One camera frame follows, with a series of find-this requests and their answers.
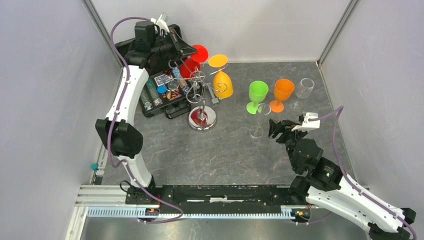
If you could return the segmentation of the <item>clear wine glass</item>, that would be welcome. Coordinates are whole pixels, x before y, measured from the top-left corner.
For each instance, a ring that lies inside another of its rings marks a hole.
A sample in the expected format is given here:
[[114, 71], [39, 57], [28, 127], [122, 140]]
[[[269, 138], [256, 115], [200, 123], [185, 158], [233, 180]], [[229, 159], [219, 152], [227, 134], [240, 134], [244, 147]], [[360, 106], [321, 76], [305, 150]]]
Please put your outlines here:
[[271, 113], [271, 107], [267, 103], [259, 103], [255, 109], [255, 124], [249, 129], [249, 134], [253, 139], [259, 139], [264, 134], [264, 122], [267, 121]]
[[308, 98], [315, 87], [315, 82], [311, 78], [303, 78], [295, 87], [296, 98], [293, 99], [289, 107], [293, 111], [300, 111], [303, 107], [303, 99]]

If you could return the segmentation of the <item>green plastic wine glass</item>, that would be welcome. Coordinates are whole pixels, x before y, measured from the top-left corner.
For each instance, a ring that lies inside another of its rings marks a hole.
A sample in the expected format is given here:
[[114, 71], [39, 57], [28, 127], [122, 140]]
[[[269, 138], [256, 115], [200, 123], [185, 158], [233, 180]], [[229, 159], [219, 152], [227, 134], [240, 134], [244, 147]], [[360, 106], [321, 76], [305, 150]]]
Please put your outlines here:
[[249, 85], [248, 96], [250, 102], [246, 105], [248, 113], [255, 115], [259, 104], [266, 98], [269, 91], [268, 85], [261, 80], [253, 81]]

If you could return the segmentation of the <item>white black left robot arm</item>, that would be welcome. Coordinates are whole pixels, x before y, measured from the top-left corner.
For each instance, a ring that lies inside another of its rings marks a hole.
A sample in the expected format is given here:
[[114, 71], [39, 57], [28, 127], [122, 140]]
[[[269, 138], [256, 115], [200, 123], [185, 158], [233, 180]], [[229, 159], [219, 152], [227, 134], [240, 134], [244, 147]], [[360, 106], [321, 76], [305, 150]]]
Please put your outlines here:
[[111, 166], [123, 166], [130, 178], [127, 202], [151, 204], [158, 201], [156, 184], [141, 154], [143, 135], [133, 126], [138, 99], [149, 74], [144, 67], [129, 65], [117, 48], [114, 51], [123, 63], [122, 78], [111, 109], [105, 119], [97, 119], [95, 128]]

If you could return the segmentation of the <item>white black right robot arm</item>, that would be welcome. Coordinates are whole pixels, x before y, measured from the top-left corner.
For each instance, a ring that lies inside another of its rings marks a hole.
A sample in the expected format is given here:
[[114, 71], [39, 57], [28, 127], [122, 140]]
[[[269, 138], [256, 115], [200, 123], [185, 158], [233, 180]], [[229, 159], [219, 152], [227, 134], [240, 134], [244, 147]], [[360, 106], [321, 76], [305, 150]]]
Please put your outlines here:
[[289, 199], [299, 205], [315, 205], [354, 223], [372, 240], [415, 240], [411, 225], [416, 212], [395, 207], [358, 184], [333, 161], [323, 157], [316, 141], [291, 120], [269, 120], [268, 137], [285, 146], [297, 174], [289, 187]]

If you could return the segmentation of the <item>orange plastic wine glass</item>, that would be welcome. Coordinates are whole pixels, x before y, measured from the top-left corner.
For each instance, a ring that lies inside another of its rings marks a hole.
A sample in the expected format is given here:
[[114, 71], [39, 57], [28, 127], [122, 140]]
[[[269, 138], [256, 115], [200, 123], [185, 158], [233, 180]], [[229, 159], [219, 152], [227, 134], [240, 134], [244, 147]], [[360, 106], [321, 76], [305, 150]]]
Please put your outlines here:
[[269, 103], [271, 111], [274, 113], [281, 113], [285, 106], [284, 101], [288, 100], [295, 90], [294, 83], [286, 78], [278, 79], [274, 84], [274, 100]]

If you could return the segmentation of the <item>red plastic wine glass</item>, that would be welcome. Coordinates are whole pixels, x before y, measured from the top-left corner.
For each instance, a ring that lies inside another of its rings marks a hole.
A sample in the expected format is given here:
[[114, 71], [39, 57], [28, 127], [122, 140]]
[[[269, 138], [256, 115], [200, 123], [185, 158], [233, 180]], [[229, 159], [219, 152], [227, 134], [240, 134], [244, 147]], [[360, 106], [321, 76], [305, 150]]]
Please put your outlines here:
[[179, 71], [183, 78], [191, 78], [196, 70], [201, 70], [201, 63], [204, 63], [209, 58], [208, 50], [200, 44], [195, 44], [193, 47], [197, 50], [183, 61]]

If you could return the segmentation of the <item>yellow plastic wine glass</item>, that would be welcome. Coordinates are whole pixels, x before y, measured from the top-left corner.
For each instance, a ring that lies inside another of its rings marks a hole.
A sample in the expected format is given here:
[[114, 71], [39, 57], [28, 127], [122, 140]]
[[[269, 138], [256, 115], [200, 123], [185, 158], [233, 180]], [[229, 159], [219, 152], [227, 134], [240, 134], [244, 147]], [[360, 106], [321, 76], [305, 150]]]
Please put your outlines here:
[[219, 99], [227, 99], [234, 93], [233, 83], [230, 76], [224, 72], [228, 65], [228, 57], [224, 54], [216, 54], [209, 58], [208, 64], [212, 68], [216, 68], [217, 72], [213, 78], [213, 91]]

